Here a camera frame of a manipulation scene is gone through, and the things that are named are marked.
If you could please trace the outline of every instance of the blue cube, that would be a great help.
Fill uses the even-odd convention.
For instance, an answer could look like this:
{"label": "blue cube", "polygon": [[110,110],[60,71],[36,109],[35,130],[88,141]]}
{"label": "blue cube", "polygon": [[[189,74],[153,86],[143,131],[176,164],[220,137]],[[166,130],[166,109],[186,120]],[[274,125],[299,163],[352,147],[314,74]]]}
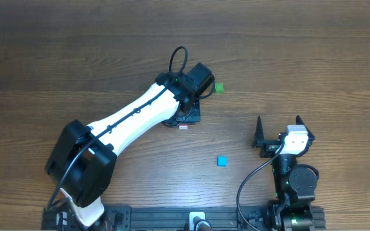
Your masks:
{"label": "blue cube", "polygon": [[226,167],[228,165],[228,159],[226,157],[218,157],[218,166]]}

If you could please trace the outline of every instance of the green cube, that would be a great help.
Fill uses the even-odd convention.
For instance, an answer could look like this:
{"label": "green cube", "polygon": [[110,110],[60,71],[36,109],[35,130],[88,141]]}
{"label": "green cube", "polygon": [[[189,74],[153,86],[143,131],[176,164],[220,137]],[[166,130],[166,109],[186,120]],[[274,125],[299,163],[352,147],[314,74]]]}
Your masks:
{"label": "green cube", "polygon": [[224,83],[216,83],[215,84],[215,93],[224,93]]}

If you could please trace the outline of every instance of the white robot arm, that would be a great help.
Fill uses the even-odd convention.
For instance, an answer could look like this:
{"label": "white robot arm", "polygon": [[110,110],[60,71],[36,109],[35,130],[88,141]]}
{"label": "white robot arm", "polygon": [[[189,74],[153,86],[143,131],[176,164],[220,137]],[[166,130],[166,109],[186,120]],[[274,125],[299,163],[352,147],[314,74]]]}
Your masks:
{"label": "white robot arm", "polygon": [[[174,51],[171,63],[179,49],[184,48]],[[61,190],[83,227],[101,225],[105,210],[100,195],[109,185],[119,154],[157,123],[189,115],[200,95],[215,84],[211,71],[201,63],[182,73],[185,63],[178,73],[160,74],[148,91],[115,114],[87,126],[75,120],[63,129],[46,164],[57,184],[48,210]]]}

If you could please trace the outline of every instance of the wooden tabletop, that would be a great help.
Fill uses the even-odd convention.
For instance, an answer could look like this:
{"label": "wooden tabletop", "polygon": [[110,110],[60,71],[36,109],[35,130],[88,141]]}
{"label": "wooden tabletop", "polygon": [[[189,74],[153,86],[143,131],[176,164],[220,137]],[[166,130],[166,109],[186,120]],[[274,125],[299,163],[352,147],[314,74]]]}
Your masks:
{"label": "wooden tabletop", "polygon": [[[299,159],[321,174],[313,205],[328,228],[370,228],[366,0],[0,0],[0,228],[40,228],[55,187],[44,165],[63,127],[138,98],[177,46],[189,49],[186,71],[204,63],[225,91],[201,101],[188,130],[158,124],[133,142],[104,203],[234,207],[266,161],[251,148],[256,117],[275,139],[299,114],[316,136]],[[267,167],[242,205],[273,198]]]}

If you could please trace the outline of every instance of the wooden table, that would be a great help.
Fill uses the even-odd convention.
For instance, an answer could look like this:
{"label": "wooden table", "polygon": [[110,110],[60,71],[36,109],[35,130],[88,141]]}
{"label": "wooden table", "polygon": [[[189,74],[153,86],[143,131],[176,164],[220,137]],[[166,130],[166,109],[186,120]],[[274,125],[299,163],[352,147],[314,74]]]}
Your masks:
{"label": "wooden table", "polygon": [[[180,45],[186,71],[203,62],[225,92],[188,130],[159,124],[131,144],[104,203],[234,207],[265,161],[251,148],[256,117],[275,139],[299,114],[317,138],[300,161],[321,173],[313,204],[327,227],[370,228],[366,0],[0,0],[0,228],[40,227],[54,189],[44,165],[64,125],[138,98]],[[273,198],[267,167],[242,204]]]}

